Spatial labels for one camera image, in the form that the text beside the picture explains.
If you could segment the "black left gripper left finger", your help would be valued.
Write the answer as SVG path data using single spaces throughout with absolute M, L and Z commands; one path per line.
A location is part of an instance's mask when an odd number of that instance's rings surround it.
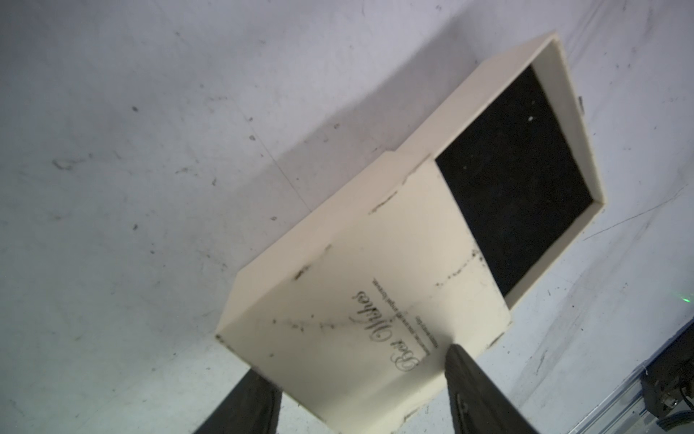
M 249 370 L 195 434 L 276 434 L 282 390 Z

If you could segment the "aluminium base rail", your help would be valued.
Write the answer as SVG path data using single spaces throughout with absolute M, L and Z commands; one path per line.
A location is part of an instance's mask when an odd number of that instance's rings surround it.
M 693 324 L 637 369 L 573 433 L 693 432 Z

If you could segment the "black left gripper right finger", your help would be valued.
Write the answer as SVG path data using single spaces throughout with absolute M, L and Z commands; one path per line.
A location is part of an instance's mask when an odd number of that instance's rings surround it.
M 456 434 L 537 433 L 461 345 L 446 351 L 445 376 Z

